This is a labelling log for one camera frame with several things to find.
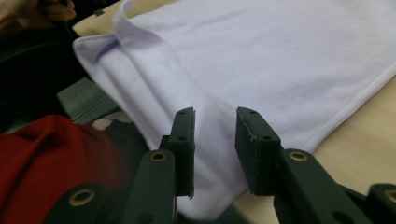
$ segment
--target towel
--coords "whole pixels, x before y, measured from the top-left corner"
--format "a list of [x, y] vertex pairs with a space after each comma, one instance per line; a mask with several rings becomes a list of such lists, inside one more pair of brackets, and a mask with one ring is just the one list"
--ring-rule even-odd
[[151, 149], [194, 108], [195, 193], [177, 199], [189, 218], [214, 219], [247, 189], [238, 106], [258, 111], [284, 148], [312, 153], [396, 73], [393, 0], [180, 0], [128, 19], [132, 3], [114, 34], [74, 50]]

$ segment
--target light wood tabletop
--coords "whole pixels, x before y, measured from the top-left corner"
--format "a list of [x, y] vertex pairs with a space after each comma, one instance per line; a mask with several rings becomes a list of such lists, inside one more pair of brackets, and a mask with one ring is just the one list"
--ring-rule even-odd
[[[149, 12], [174, 0], [136, 0], [128, 17]], [[77, 23], [80, 36], [113, 32], [112, 16], [120, 2]], [[364, 195], [375, 183], [396, 184], [396, 78], [394, 77], [356, 113], [341, 124], [314, 152], [333, 179]], [[272, 197], [248, 191], [233, 205], [250, 223], [278, 223]]]

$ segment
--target white cloth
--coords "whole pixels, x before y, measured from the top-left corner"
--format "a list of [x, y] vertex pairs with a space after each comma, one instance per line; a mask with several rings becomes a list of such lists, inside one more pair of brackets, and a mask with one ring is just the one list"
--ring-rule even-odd
[[92, 79], [152, 149], [196, 110], [195, 194], [178, 210], [215, 218], [247, 188], [236, 108], [258, 111], [282, 146], [313, 152], [396, 73], [396, 1], [181, 0], [75, 41]]

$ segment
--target table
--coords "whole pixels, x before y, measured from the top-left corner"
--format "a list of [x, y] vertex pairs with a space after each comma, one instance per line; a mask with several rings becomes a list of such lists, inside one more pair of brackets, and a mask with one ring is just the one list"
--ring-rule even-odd
[[[175, 0], [136, 0], [126, 15], [137, 16]], [[112, 33], [111, 19], [120, 2], [104, 8], [73, 29], [80, 36]], [[396, 184], [396, 77], [341, 124], [314, 152], [333, 177], [350, 189], [367, 194], [374, 183]], [[272, 197], [257, 197], [248, 191], [233, 206], [253, 224], [278, 223]]]

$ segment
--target red cloth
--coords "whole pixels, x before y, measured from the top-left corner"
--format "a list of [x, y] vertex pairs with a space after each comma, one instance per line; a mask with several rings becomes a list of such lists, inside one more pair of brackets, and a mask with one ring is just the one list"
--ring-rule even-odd
[[130, 177], [121, 152], [104, 133], [46, 116], [0, 134], [0, 223], [42, 223], [74, 186], [114, 189]]

